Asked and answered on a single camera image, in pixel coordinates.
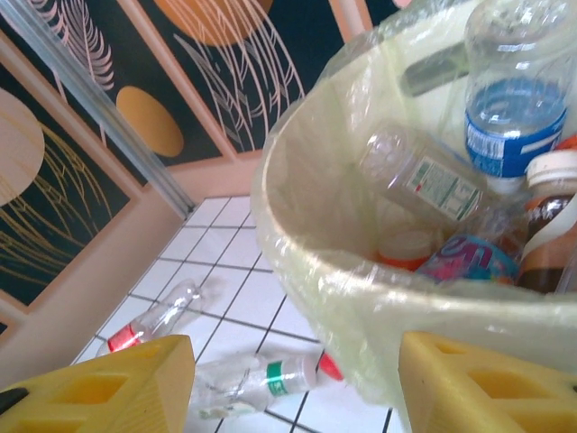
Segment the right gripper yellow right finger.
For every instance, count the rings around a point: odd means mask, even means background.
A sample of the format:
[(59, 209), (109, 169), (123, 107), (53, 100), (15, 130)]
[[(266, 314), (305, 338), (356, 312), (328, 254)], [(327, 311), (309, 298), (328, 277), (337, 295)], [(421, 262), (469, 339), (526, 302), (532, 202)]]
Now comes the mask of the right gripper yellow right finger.
[(413, 432), (574, 432), (576, 377), (427, 332), (402, 337), (398, 374)]

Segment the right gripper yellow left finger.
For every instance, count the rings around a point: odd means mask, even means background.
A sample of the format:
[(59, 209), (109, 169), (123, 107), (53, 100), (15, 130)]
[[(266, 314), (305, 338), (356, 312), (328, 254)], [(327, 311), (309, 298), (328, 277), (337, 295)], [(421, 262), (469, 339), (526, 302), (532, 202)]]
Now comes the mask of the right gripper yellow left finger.
[(188, 336), (135, 345), (1, 391), (3, 432), (181, 432), (195, 358)]

